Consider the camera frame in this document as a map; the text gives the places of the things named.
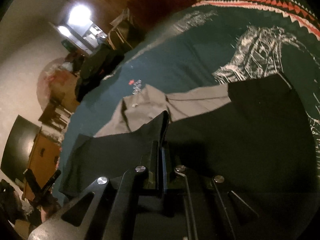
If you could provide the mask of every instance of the red and white zigzag pattern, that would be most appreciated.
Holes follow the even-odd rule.
[[[258,4],[258,2],[274,5],[276,7]],[[292,22],[298,21],[300,27],[306,27],[308,29],[308,32],[314,34],[318,41],[320,41],[320,31],[310,22],[310,20],[316,22],[314,17],[308,14],[305,10],[299,8],[297,5],[292,5],[291,2],[286,3],[277,0],[203,0],[194,4],[193,7],[201,5],[214,5],[219,7],[241,7],[247,9],[258,9],[282,13],[283,17],[290,17]]]

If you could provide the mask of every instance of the black cloth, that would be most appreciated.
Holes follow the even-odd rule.
[[[7,214],[0,208],[0,232],[7,240],[22,240],[21,236],[14,230],[9,223]]]
[[[4,211],[7,220],[15,223],[16,219],[23,218],[22,211],[19,210],[17,200],[14,196],[14,187],[4,179],[0,182],[0,208]]]
[[[78,102],[91,90],[100,85],[101,80],[112,73],[124,59],[124,54],[113,50],[108,44],[100,44],[98,49],[81,65],[75,95]]]
[[[280,75],[230,83],[228,93],[231,103],[168,126],[170,152],[200,175],[223,175],[296,239],[318,208],[315,144],[299,96]],[[70,156],[60,191],[76,195],[99,176],[115,178],[139,164],[159,140],[162,119],[87,138]]]
[[[230,83],[231,103],[169,125],[182,164],[250,193],[296,239],[318,208],[316,153],[294,89],[273,75]]]
[[[65,167],[67,172],[62,174],[59,191],[75,197],[98,177],[117,178],[140,165],[141,157],[150,155],[152,141],[160,145],[168,120],[167,112],[163,112],[132,133],[99,138],[79,136]]]

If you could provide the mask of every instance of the wooden furniture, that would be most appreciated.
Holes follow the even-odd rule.
[[[32,170],[40,187],[43,187],[56,171],[59,156],[60,146],[49,140],[43,134],[38,133],[30,153],[27,168]],[[34,197],[35,195],[30,186],[26,180],[24,180],[22,198],[33,201]]]
[[[68,112],[74,113],[80,104],[75,95],[76,83],[79,77],[69,71],[63,71],[63,74],[63,82],[52,82],[50,84],[50,99],[57,101]]]
[[[62,132],[68,125],[71,113],[68,112],[59,102],[50,100],[44,109],[39,121],[53,129]]]

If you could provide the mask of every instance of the wooden cabinet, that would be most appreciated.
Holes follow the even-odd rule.
[[[60,155],[60,146],[37,134],[29,157],[28,169],[31,169],[40,187],[43,187],[56,171],[57,161]],[[35,197],[29,184],[24,182],[23,198],[32,201]]]

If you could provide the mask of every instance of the white wall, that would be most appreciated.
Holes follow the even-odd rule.
[[[18,114],[40,125],[37,79],[45,65],[68,53],[48,22],[60,22],[66,6],[65,0],[14,0],[0,22],[0,159]],[[0,171],[2,178],[10,182]]]

